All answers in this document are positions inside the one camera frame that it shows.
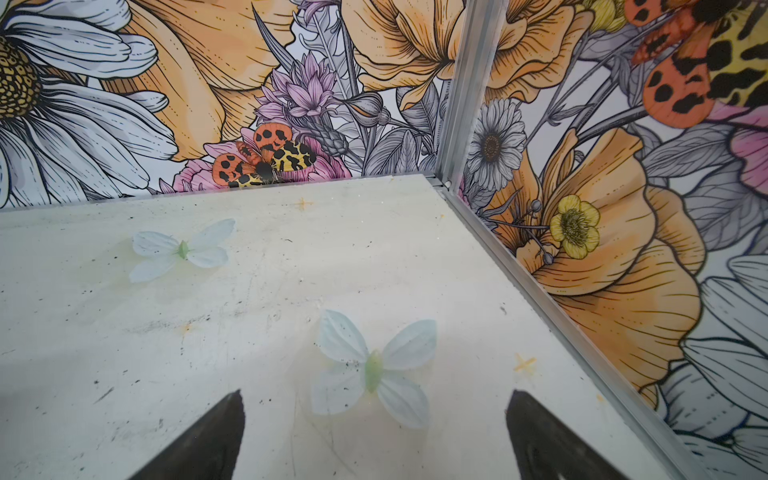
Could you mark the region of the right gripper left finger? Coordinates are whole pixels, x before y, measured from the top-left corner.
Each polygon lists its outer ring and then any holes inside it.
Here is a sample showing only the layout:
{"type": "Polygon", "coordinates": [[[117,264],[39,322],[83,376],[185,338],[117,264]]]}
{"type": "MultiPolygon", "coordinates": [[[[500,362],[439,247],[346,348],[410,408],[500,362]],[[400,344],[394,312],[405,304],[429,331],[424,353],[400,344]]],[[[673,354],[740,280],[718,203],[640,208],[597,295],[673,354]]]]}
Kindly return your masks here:
{"type": "Polygon", "coordinates": [[[224,396],[130,479],[233,478],[245,430],[239,390],[224,396]]]}

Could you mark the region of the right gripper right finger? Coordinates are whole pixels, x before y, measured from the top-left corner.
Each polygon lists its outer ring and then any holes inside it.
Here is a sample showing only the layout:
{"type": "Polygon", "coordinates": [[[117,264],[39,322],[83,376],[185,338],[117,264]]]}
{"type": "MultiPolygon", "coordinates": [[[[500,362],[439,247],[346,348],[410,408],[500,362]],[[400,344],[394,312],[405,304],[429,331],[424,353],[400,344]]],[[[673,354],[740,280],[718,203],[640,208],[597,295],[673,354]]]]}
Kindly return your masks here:
{"type": "Polygon", "coordinates": [[[627,479],[526,391],[512,393],[505,420],[523,480],[627,479]]]}

